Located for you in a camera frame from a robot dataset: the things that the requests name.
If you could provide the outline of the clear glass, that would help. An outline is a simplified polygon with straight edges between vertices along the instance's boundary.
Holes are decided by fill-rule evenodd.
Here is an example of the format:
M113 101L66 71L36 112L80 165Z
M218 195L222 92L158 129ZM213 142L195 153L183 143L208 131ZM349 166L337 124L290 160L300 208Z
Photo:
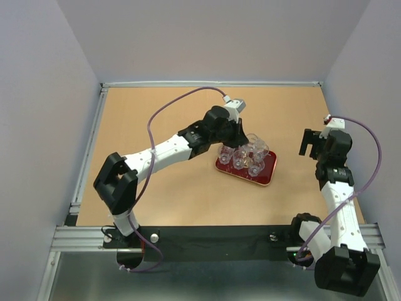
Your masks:
M228 147L226 145L221 145L218 150L218 161L223 165L229 164L233 153L234 153L233 148Z
M262 138L260 138L258 135L251 133L248 134L247 136L248 139L248 145L247 149L249 152L264 152L266 154L269 153L269 147L267 143L265 143Z
M248 166L248 174L251 177L257 177L265 168L264 161L252 161Z
M237 170L246 168L247 153L240 149L236 150L232 155L232 165Z
M253 146L250 144L243 145L239 148L239 151L243 156L247 157L253 153Z
M269 154L267 150L258 150L253 152L253 161L262 162L264 158Z

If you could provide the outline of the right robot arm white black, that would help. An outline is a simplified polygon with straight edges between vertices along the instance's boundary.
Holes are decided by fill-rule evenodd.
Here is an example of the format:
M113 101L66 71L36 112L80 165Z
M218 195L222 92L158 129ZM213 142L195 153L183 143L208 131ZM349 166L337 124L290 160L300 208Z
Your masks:
M305 129L299 154L305 155L311 147L315 177L330 213L324 220L298 214L288 237L296 245L303 244L295 260L313 262L318 288L363 297L378 273L380 259L370 252L358 223L355 182L346 166L352 144L351 136L339 129Z

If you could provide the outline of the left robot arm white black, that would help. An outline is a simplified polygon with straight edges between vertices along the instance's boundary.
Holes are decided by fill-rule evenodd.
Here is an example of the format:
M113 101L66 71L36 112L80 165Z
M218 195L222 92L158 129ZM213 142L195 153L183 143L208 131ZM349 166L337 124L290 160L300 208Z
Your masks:
M178 131L165 142L135 154L121 156L114 152L102 165L93 187L113 216L118 240L126 247L139 241L139 224L133 213L137 186L150 175L172 164L191 160L207 152L213 144L237 148L249 142L239 114L245 103L231 100L213 106L203 119Z

